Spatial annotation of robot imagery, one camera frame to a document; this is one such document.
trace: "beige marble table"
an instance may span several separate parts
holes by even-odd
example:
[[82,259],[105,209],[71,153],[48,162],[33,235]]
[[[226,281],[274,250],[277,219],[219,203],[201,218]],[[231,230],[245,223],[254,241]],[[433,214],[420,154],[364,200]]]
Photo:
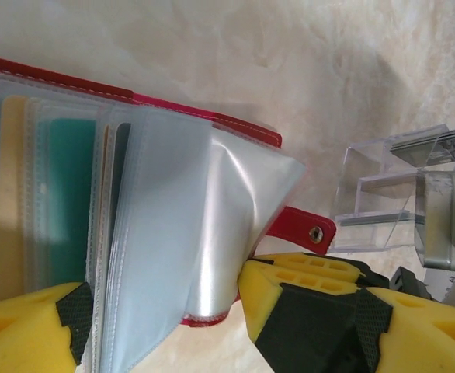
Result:
[[[0,0],[0,57],[274,127],[311,171],[293,205],[319,214],[348,143],[455,127],[455,0]],[[356,257],[422,275],[409,248]],[[270,369],[237,304],[133,371]]]

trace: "yellow card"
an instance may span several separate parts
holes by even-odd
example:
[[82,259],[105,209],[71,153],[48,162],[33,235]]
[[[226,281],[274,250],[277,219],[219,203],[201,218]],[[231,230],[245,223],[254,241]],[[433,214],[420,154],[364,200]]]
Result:
[[24,105],[27,97],[3,101],[0,122],[0,301],[24,294],[21,193]]

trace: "card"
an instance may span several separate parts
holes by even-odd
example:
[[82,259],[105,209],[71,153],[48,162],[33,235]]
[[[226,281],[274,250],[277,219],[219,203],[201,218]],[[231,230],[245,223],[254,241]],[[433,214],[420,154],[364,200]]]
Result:
[[113,155],[113,173],[112,186],[110,192],[110,230],[109,230],[109,246],[112,245],[113,227],[117,215],[117,203],[119,201],[120,182],[124,170],[124,160],[126,159],[127,141],[131,131],[130,123],[122,123],[116,131],[116,143]]
[[49,123],[47,237],[50,286],[85,280],[92,185],[94,120]]
[[414,167],[455,162],[455,134],[443,135],[436,140],[431,139],[395,147],[391,149],[391,154]]
[[427,143],[434,144],[435,141],[440,142],[447,138],[453,138],[453,137],[455,137],[455,130],[442,132],[442,133],[438,133],[438,134],[421,135],[420,137],[417,137],[417,138],[410,138],[407,141],[394,142],[391,145],[391,150],[400,150],[402,148],[410,148],[415,145],[424,145]]
[[24,293],[23,225],[23,121],[28,99],[3,100],[0,119],[0,301]]

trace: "red card holder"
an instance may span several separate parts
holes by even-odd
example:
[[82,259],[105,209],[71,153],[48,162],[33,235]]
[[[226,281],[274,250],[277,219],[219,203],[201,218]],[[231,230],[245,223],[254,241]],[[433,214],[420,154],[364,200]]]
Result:
[[[90,82],[81,78],[34,68],[1,58],[0,72],[30,78],[51,85],[62,86],[67,89],[113,99],[122,103],[156,106],[179,113],[186,113],[191,116],[211,120],[215,127],[228,128],[264,144],[277,148],[280,148],[282,144],[281,135],[267,128],[208,110],[197,109],[178,103],[170,103],[163,99],[137,94],[129,89]],[[321,232],[320,239],[314,239],[312,236],[316,229]],[[324,255],[335,236],[335,232],[336,227],[332,220],[293,207],[285,207],[266,234],[285,239],[314,253]]]

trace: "white stitching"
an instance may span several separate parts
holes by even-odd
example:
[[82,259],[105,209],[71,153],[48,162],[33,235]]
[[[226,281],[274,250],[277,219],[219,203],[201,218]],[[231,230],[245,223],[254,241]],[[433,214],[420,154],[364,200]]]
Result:
[[[86,89],[86,88],[82,88],[82,87],[76,87],[74,85],[66,85],[64,83],[54,82],[54,81],[51,81],[51,80],[45,80],[43,78],[34,78],[33,76],[23,75],[23,74],[20,74],[18,72],[12,73],[11,71],[8,71],[8,70],[0,70],[0,72],[4,72],[4,73],[10,74],[10,75],[17,75],[17,76],[23,77],[23,78],[29,78],[29,79],[32,79],[34,81],[41,81],[41,82],[47,82],[47,83],[51,83],[51,84],[55,84],[55,85],[61,85],[62,87],[80,89],[80,90],[86,91],[86,92],[98,93],[98,94],[101,94],[101,95],[118,97],[118,98],[121,98],[121,99],[130,99],[133,103],[138,104],[138,105],[160,107],[160,108],[163,109],[163,107],[161,107],[161,106],[148,104],[148,103],[142,103],[141,101],[138,101],[138,100],[136,100],[134,98],[130,98],[130,97],[126,97],[126,96],[119,96],[119,95],[116,95],[116,94],[113,94],[113,93],[109,93],[109,92],[100,92],[100,91],[95,91],[93,89]],[[224,118],[212,118],[212,117],[209,117],[208,115],[194,113],[193,111],[177,110],[177,109],[170,109],[170,108],[167,108],[167,110],[175,111],[177,113],[188,114],[188,115],[191,115],[193,117],[201,117],[203,119],[212,120],[212,121],[217,122],[217,123],[223,122],[223,123],[234,124],[234,125],[237,125],[237,126],[242,126],[242,127],[248,128],[249,130],[259,132],[260,134],[264,134],[264,135],[270,136],[271,138],[276,140],[276,143],[277,143],[278,147],[281,146],[281,139],[279,137],[277,137],[276,135],[274,135],[270,131],[265,131],[265,129],[263,129],[261,127],[251,127],[251,126],[248,126],[247,124],[243,124],[243,123],[240,123],[240,122],[237,122],[237,121],[234,121],[234,120],[227,120],[227,119],[224,119]]]
[[220,315],[210,316],[210,317],[198,317],[198,316],[187,314],[182,319],[186,320],[186,321],[191,321],[191,322],[214,322],[214,321],[224,320],[228,317],[228,315],[229,315],[229,311],[223,312]]

